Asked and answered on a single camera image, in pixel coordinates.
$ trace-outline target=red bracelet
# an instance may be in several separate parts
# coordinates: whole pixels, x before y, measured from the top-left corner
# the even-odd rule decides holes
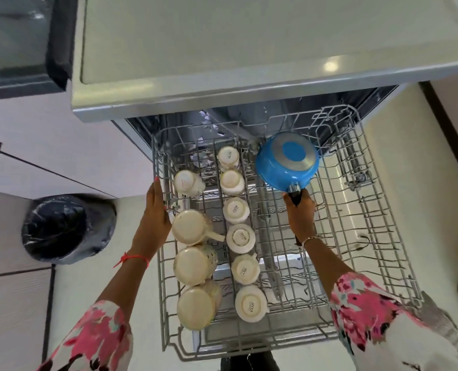
[[[148,268],[148,265],[150,264],[150,261],[143,255],[127,255],[127,253],[124,253],[124,255],[121,256],[121,260],[114,266],[114,268],[117,267],[119,264],[125,262],[126,260],[132,259],[132,258],[143,259],[146,262],[146,268]]]

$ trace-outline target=hand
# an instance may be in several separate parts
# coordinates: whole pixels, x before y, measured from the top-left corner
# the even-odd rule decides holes
[[[303,189],[301,195],[301,201],[297,206],[288,194],[284,194],[284,202],[291,230],[300,242],[304,242],[308,237],[315,235],[313,218],[317,204],[311,199],[308,190]]]
[[[160,179],[155,178],[146,194],[146,208],[133,238],[132,253],[151,260],[162,247],[170,232],[169,214],[164,206]]]

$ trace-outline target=black trash bag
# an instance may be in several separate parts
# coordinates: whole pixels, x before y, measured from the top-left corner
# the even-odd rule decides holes
[[[21,229],[28,254],[41,262],[72,264],[102,251],[114,234],[112,203],[59,195],[33,202]]]

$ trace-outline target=white floor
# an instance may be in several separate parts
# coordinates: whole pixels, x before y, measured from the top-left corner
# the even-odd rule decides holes
[[[418,87],[409,87],[366,126],[379,175],[422,289],[458,325],[458,166]],[[114,274],[112,266],[132,241],[144,197],[117,201],[118,224],[100,254],[58,267],[50,348],[55,348]],[[181,363],[160,345],[157,262],[152,261],[131,318],[130,371],[216,370],[218,360]],[[338,341],[274,352],[282,370],[354,370]]]

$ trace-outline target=person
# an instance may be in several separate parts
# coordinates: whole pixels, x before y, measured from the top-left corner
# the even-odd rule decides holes
[[[284,201],[291,230],[306,249],[330,300],[339,339],[359,371],[458,370],[458,352],[446,338],[431,331],[372,280],[349,268],[314,233],[315,203],[305,189],[297,206],[287,194]],[[169,232],[170,220],[156,178],[121,267],[38,371],[127,370],[132,355],[129,318],[134,301],[149,261]],[[241,366],[241,359],[251,358],[223,359],[222,369],[227,369],[232,359],[238,366],[231,369],[241,370],[246,368]],[[251,368],[278,369],[270,352],[256,353],[254,359],[268,367]]]

